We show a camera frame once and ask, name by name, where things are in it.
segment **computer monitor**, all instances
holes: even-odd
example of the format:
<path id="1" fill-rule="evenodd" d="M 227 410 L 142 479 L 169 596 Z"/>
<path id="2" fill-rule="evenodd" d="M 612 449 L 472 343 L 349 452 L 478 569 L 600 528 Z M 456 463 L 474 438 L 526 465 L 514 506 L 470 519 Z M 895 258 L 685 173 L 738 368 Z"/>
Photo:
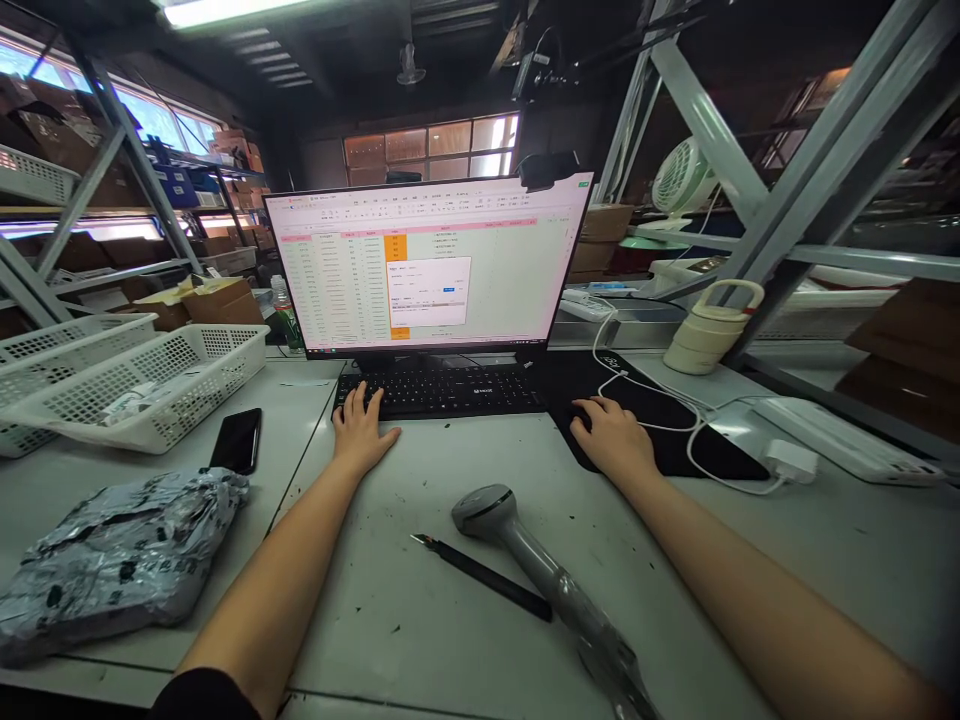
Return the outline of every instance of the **computer monitor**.
<path id="1" fill-rule="evenodd" d="M 307 357 L 546 347 L 591 179 L 266 196 Z"/>

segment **white cylindrical container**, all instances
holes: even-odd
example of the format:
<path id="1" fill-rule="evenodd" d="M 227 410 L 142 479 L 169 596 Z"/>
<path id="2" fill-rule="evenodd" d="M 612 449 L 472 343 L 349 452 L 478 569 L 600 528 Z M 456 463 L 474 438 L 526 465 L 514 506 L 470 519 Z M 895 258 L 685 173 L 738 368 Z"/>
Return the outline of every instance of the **white cylindrical container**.
<path id="1" fill-rule="evenodd" d="M 710 295 L 719 287 L 744 287 L 753 297 L 743 310 L 709 305 Z M 763 288 L 749 280 L 721 280 L 704 291 L 687 319 L 673 336 L 663 363 L 687 375 L 706 375 L 740 337 L 750 316 L 763 301 Z"/>

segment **smartphone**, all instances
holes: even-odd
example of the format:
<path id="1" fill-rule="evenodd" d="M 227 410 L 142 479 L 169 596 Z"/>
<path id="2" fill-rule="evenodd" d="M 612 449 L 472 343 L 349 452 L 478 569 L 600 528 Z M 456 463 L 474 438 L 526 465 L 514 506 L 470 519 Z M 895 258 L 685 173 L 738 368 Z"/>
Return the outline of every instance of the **smartphone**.
<path id="1" fill-rule="evenodd" d="M 255 408 L 223 419 L 210 467 L 225 467 L 240 475 L 249 475 L 257 467 L 260 421 L 263 410 Z"/>

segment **monitor stand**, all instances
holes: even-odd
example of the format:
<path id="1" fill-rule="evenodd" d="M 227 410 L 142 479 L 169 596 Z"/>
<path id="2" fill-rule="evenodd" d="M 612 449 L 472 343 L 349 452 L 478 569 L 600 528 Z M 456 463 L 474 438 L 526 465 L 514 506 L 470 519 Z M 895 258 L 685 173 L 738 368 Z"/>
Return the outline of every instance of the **monitor stand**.
<path id="1" fill-rule="evenodd" d="M 373 355 L 357 358 L 360 372 L 403 372 L 405 370 L 440 370 L 444 367 L 443 358 L 431 353 L 413 355 Z"/>

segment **power strip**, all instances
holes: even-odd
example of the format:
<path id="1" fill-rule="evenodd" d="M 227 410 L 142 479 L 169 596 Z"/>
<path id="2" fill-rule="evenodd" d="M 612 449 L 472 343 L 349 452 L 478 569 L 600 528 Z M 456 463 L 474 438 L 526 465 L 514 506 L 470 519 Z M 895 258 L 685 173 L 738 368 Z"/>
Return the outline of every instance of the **power strip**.
<path id="1" fill-rule="evenodd" d="M 769 398 L 757 401 L 753 411 L 865 482 L 930 487 L 945 478 L 939 468 L 809 400 Z"/>
<path id="2" fill-rule="evenodd" d="M 583 290 L 564 290 L 560 309 L 590 322 L 603 322 L 611 312 L 609 306 L 594 300 L 590 293 Z"/>

